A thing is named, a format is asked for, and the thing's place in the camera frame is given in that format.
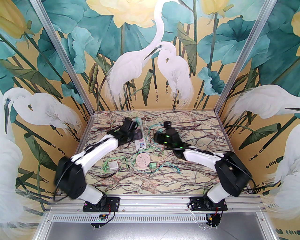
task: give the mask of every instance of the wall mural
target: wall mural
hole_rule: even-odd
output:
[[[31,239],[90,115],[29,1],[0,5],[0,238]]]
[[[262,4],[259,0],[43,1],[98,110],[214,108]],[[61,73],[61,60],[44,34],[38,45]],[[260,38],[256,53],[268,46]],[[39,58],[38,65],[45,77],[57,78],[45,59]]]
[[[299,8],[299,0],[276,3],[260,35],[269,47],[252,54],[219,113],[279,239],[300,239]]]

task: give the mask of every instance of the marble surface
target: marble surface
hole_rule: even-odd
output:
[[[103,111],[98,112],[95,121],[87,137],[87,144],[99,141],[108,130],[122,123],[125,117],[140,117],[143,121],[145,136],[150,127],[164,121],[171,121],[180,134],[183,141],[212,152],[225,152],[229,150],[224,134],[219,126],[213,111]],[[155,127],[152,127],[150,136],[153,136]],[[117,159],[119,170],[111,177],[113,172],[104,173],[102,164],[112,157],[132,157],[137,152],[134,143],[125,144],[115,151],[100,159],[87,173],[87,183],[101,189],[107,194],[203,194],[205,190],[216,184],[219,180],[217,174],[209,168],[197,163],[178,159],[171,151],[164,150],[164,156],[158,157],[150,153],[151,162],[159,161],[158,166],[169,162],[180,169],[180,173],[174,168],[162,167],[155,173],[149,169],[143,170],[135,163],[135,156],[127,158],[127,164],[122,159]]]

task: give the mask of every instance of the white plug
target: white plug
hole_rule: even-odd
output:
[[[114,171],[119,169],[119,165],[117,161],[108,162],[109,171]]]

